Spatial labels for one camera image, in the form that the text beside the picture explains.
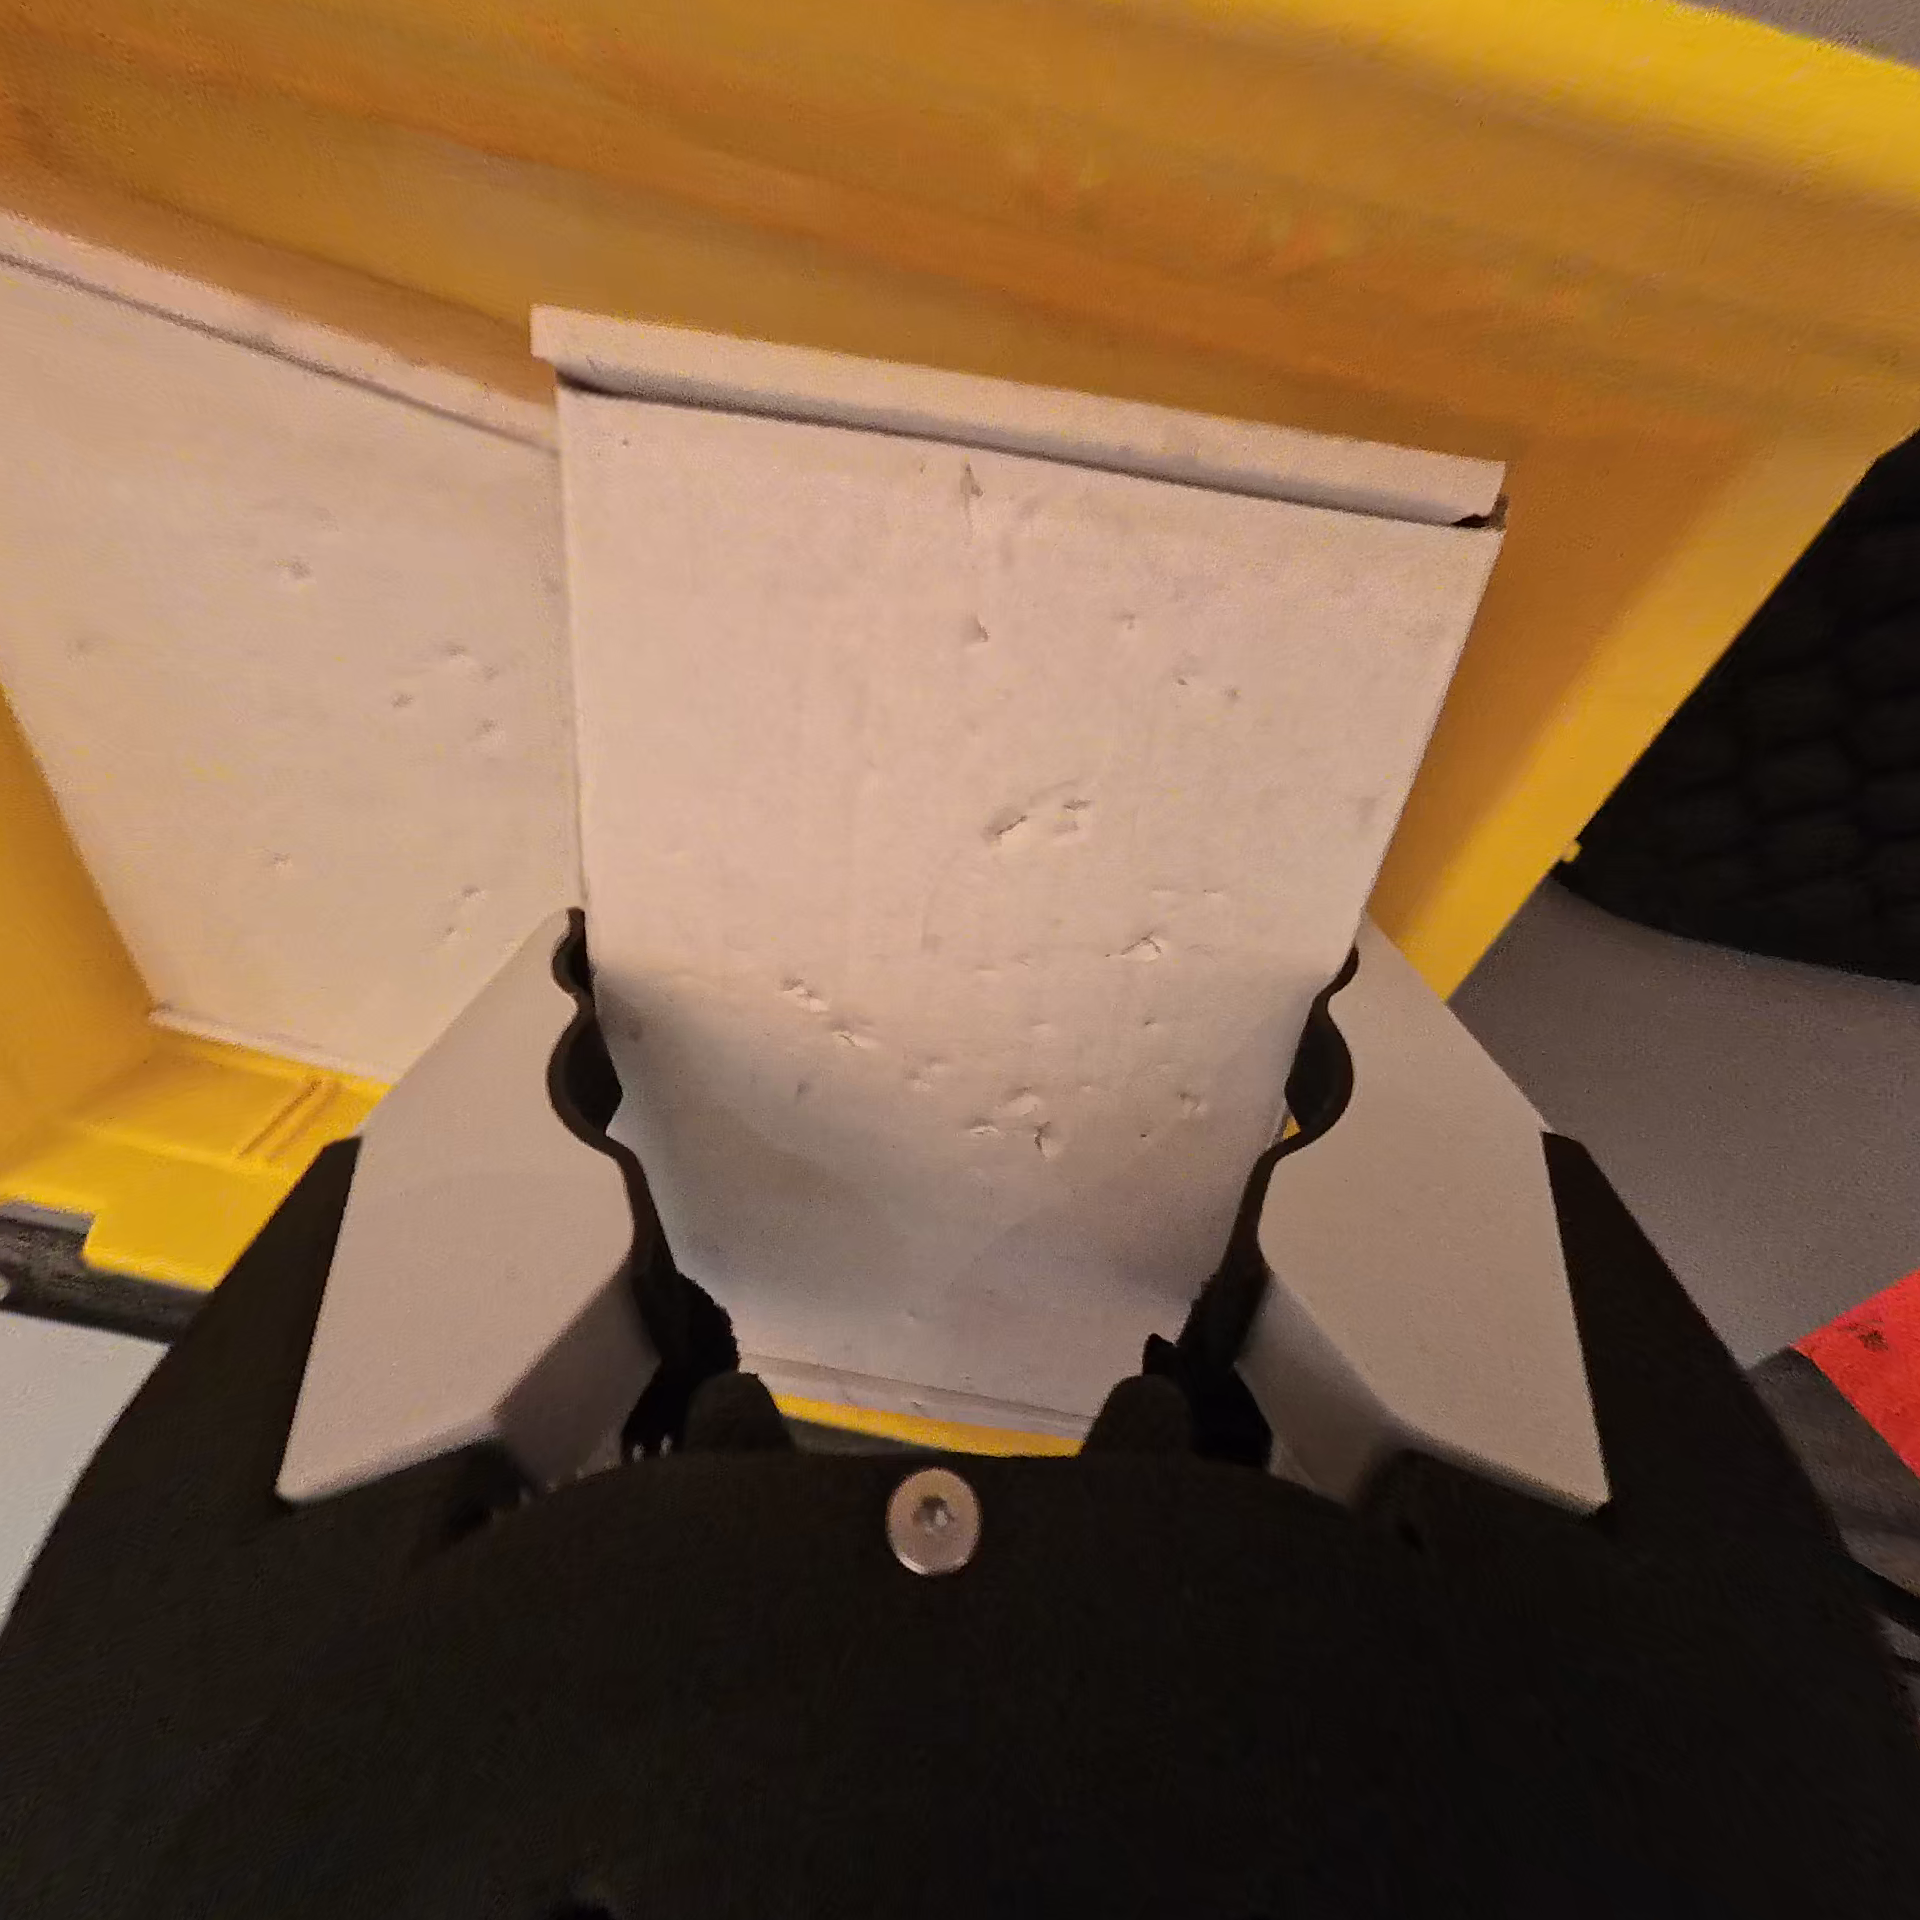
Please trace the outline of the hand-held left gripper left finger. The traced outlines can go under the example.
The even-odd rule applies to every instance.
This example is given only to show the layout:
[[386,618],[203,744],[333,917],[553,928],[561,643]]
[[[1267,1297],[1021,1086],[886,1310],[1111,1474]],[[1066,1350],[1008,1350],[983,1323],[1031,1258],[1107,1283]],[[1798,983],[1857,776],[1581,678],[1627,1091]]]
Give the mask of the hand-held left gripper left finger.
[[278,1497],[320,1503],[486,1453],[546,1493],[683,1443],[741,1368],[633,1146],[573,906],[377,1104],[328,1256]]

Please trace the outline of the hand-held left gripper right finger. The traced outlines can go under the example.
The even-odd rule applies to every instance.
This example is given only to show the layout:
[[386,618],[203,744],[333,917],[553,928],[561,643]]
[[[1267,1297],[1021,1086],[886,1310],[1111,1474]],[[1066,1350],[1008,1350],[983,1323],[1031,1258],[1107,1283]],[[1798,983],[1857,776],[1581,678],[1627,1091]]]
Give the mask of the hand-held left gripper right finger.
[[1374,924],[1284,1094],[1216,1276],[1144,1350],[1197,1453],[1331,1501],[1424,1454],[1607,1507],[1550,1130]]

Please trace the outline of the yellow plastic bin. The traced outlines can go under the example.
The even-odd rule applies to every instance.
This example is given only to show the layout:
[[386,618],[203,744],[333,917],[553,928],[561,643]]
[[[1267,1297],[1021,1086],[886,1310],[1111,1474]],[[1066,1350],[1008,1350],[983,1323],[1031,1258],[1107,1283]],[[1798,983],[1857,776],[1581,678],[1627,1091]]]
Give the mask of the yellow plastic bin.
[[537,411],[573,306],[1506,461],[1437,986],[1917,428],[1917,68],[1684,3],[7,3],[4,216]]

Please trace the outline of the red object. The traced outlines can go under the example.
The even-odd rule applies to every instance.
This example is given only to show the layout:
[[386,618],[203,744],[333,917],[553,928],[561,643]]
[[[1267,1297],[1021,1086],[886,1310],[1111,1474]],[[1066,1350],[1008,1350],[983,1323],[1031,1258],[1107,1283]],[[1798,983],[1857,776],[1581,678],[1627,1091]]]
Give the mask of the red object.
[[1917,1477],[1917,1273],[1810,1333],[1796,1356]]

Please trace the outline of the black textured pad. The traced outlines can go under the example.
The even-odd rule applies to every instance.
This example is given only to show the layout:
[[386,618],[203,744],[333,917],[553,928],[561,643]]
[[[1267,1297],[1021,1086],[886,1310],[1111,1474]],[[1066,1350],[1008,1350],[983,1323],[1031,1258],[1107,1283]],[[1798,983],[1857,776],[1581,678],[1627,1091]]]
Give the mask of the black textured pad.
[[1684,941],[1917,983],[1917,441],[1883,456],[1557,881]]

